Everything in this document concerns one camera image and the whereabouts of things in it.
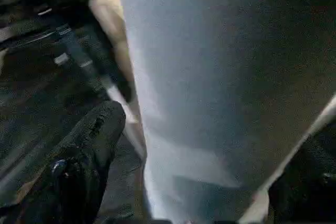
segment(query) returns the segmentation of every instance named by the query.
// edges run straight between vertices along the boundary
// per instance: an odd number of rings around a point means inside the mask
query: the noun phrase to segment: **dark floor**
[[[76,66],[62,66],[49,42],[7,52],[0,75],[0,206],[43,166],[52,148],[94,106],[105,100],[86,85]],[[140,159],[123,136],[111,165],[101,211],[132,215],[134,171]]]

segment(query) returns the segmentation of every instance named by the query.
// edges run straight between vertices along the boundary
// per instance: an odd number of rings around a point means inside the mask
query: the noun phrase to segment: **floor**
[[[58,66],[57,42],[45,41],[0,55],[0,206],[43,166],[50,150],[94,106],[105,100],[93,93],[73,63]],[[104,216],[132,216],[134,174],[141,161],[123,135],[111,165],[97,223]]]

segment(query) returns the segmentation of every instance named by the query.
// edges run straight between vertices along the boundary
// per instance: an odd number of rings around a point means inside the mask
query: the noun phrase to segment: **gray cylinder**
[[[153,218],[237,220],[332,97],[330,7],[122,0]]]

